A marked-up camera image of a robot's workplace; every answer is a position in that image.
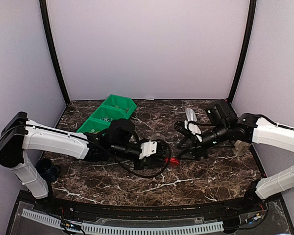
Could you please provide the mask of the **red jar lid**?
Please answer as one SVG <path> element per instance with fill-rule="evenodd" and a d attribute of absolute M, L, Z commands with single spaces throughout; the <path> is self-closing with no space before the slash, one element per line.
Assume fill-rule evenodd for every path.
<path fill-rule="evenodd" d="M 169 163 L 169 167 L 178 167 L 180 166 L 180 160 L 177 158 L 164 158 L 165 163 Z"/>

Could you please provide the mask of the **clear glass jar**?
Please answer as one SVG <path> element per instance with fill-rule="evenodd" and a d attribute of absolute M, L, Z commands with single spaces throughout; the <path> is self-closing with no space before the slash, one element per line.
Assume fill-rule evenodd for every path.
<path fill-rule="evenodd" d="M 166 141 L 166 138 L 161 133 L 154 133 L 151 136 L 151 140 L 153 140 L 153 141 Z"/>

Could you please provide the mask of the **metal scoop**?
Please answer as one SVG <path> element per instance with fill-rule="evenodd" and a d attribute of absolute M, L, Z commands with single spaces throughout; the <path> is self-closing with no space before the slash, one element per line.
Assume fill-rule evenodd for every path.
<path fill-rule="evenodd" d="M 193 109 L 186 108 L 185 113 L 186 113 L 186 120 L 184 121 L 185 124 L 188 124 L 189 121 L 195 122 L 195 123 L 197 122 L 196 114 Z"/>

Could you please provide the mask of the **green bin end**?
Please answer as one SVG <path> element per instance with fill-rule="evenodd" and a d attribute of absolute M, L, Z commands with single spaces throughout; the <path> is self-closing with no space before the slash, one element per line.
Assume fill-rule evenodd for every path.
<path fill-rule="evenodd" d="M 129 119 L 137 109 L 136 103 L 128 97 L 119 96 L 115 94 L 109 95 L 102 105 L 113 107 L 122 112 L 126 119 Z"/>

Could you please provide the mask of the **green bin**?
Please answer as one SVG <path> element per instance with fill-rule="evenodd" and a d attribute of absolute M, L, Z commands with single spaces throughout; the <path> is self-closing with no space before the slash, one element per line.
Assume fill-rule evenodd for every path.
<path fill-rule="evenodd" d="M 82 126 L 77 130 L 78 133 L 98 133 L 104 129 L 107 129 L 110 122 L 106 122 L 96 118 L 87 119 Z"/>
<path fill-rule="evenodd" d="M 100 105 L 91 115 L 90 118 L 111 122 L 118 119 L 129 119 L 127 113 L 117 107 Z"/>

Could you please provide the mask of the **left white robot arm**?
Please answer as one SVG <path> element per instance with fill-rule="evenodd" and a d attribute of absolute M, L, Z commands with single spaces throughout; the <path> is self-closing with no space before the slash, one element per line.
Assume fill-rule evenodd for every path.
<path fill-rule="evenodd" d="M 0 165 L 11 169 L 48 213 L 59 210 L 52 197 L 47 170 L 34 167 L 26 151 L 41 150 L 74 157 L 87 162 L 114 159 L 127 172 L 144 179 L 161 175 L 169 165 L 172 152 L 161 139 L 140 140 L 135 125 L 128 119 L 113 120 L 97 133 L 76 133 L 41 125 L 17 113 L 0 135 Z"/>

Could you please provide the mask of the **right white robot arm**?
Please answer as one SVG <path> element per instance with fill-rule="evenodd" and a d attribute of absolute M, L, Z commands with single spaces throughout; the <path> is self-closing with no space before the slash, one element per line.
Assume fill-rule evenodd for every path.
<path fill-rule="evenodd" d="M 244 113 L 240 117 L 210 116 L 209 119 L 213 128 L 204 132 L 199 128 L 200 123 L 193 120 L 174 124 L 176 131 L 184 135 L 181 143 L 191 141 L 186 147 L 178 145 L 181 149 L 178 159 L 183 159 L 188 153 L 191 160 L 207 158 L 207 149 L 224 141 L 264 144 L 294 153 L 294 128 L 276 123 L 264 115 Z M 262 200 L 291 188 L 294 188 L 294 165 L 268 178 L 253 181 L 240 202 L 240 208 L 244 212 L 251 212 Z"/>

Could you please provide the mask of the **beige ceramic mug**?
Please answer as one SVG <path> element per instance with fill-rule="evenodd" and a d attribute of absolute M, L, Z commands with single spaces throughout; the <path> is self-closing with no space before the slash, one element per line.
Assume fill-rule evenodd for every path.
<path fill-rule="evenodd" d="M 234 144 L 233 153 L 236 156 L 243 156 L 249 150 L 250 144 L 244 141 L 236 141 Z"/>

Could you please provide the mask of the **dark blue mug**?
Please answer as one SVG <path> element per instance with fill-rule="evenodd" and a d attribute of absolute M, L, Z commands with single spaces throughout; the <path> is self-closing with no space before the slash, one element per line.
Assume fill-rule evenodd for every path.
<path fill-rule="evenodd" d="M 40 159 L 35 166 L 40 176 L 48 183 L 54 183 L 57 181 L 61 166 L 54 164 L 50 159 Z"/>

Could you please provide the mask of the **small green circuit board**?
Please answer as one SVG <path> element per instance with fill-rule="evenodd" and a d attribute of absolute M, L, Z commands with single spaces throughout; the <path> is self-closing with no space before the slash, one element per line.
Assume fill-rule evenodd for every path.
<path fill-rule="evenodd" d="M 76 231 L 82 230 L 82 227 L 80 225 L 74 224 L 74 223 L 72 223 L 70 221 L 66 221 L 66 220 L 61 220 L 60 227 L 65 230 L 67 230 L 67 229 L 76 230 Z"/>

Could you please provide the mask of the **black front rail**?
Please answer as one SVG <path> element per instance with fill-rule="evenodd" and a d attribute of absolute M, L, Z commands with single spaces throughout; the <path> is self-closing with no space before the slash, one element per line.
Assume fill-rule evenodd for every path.
<path fill-rule="evenodd" d="M 95 219 L 99 217 L 113 219 L 134 219 L 134 220 L 160 220 L 179 219 L 191 217 L 204 218 L 227 218 L 237 216 L 238 211 L 230 208 L 238 208 L 243 202 L 243 198 L 230 199 L 226 201 L 200 203 L 182 206 L 111 206 L 94 203 L 83 203 L 65 199 L 54 199 L 55 203 L 65 211 L 66 218 L 73 219 Z"/>

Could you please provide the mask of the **right black frame post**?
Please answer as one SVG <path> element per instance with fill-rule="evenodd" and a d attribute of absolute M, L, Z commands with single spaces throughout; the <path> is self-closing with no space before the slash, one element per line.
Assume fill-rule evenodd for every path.
<path fill-rule="evenodd" d="M 249 1 L 249 7 L 248 7 L 247 20 L 246 20 L 246 25 L 245 25 L 245 32 L 244 32 L 242 47 L 241 47 L 236 71 L 234 74 L 234 78 L 232 81 L 232 85 L 230 88 L 230 92 L 229 92 L 229 95 L 227 98 L 227 102 L 229 104 L 233 103 L 236 91 L 238 89 L 239 81 L 241 79 L 241 75 L 243 72 L 245 59 L 246 59 L 246 55 L 247 55 L 247 51 L 248 51 L 248 47 L 249 47 L 250 37 L 251 37 L 251 33 L 252 33 L 252 28 L 253 28 L 253 22 L 254 22 L 254 17 L 255 17 L 255 12 L 256 12 L 256 5 L 257 5 L 257 0 L 250 0 Z"/>

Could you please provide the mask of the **black frame post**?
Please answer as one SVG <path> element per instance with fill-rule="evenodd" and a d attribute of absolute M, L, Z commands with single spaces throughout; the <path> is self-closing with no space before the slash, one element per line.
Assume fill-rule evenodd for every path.
<path fill-rule="evenodd" d="M 67 88 L 65 85 L 65 81 L 64 81 L 64 78 L 62 75 L 62 71 L 61 71 L 60 64 L 59 64 L 58 57 L 57 57 L 55 44 L 53 41 L 53 35 L 52 35 L 51 25 L 50 25 L 50 20 L 49 20 L 47 1 L 46 0 L 39 0 L 39 5 L 40 5 L 41 17 L 42 17 L 42 21 L 43 21 L 43 27 L 44 27 L 44 31 L 45 31 L 45 37 L 46 37 L 47 45 L 49 48 L 49 54 L 50 54 L 50 58 L 51 58 L 54 72 L 56 75 L 56 79 L 57 79 L 62 97 L 64 99 L 64 102 L 66 105 L 69 105 L 71 101 L 70 101 L 69 94 L 68 94 L 68 91 L 67 91 Z"/>
<path fill-rule="evenodd" d="M 249 1 L 249 7 L 248 7 L 247 20 L 246 20 L 246 25 L 245 25 L 245 32 L 244 32 L 242 47 L 241 47 L 236 71 L 234 74 L 234 78 L 232 81 L 232 85 L 230 88 L 230 92 L 229 92 L 229 95 L 227 98 L 227 102 L 229 104 L 233 103 L 236 91 L 238 89 L 239 81 L 241 79 L 241 75 L 243 72 L 245 59 L 246 59 L 246 55 L 247 55 L 247 51 L 248 51 L 248 47 L 249 47 L 250 37 L 251 37 L 251 33 L 252 33 L 252 28 L 253 28 L 253 22 L 254 22 L 254 17 L 255 17 L 255 12 L 256 12 L 256 5 L 257 5 L 257 0 L 250 0 Z"/>

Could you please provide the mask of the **left black frame post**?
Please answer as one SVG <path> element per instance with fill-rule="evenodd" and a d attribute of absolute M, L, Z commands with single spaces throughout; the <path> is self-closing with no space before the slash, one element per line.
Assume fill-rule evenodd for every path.
<path fill-rule="evenodd" d="M 56 79 L 57 79 L 62 97 L 64 99 L 64 102 L 66 105 L 69 105 L 71 101 L 70 101 L 69 94 L 68 94 L 68 91 L 67 91 L 67 88 L 65 85 L 65 81 L 64 81 L 64 78 L 62 75 L 62 71 L 61 71 L 60 64 L 59 64 L 58 57 L 57 57 L 55 44 L 53 41 L 53 35 L 52 35 L 51 25 L 50 25 L 50 20 L 49 20 L 47 1 L 46 0 L 39 0 L 39 5 L 40 5 L 41 17 L 42 17 L 42 21 L 43 21 L 43 27 L 44 27 L 44 31 L 45 31 L 45 37 L 46 37 L 47 45 L 49 48 L 49 54 L 50 54 L 50 58 L 51 58 L 54 72 L 56 75 Z"/>

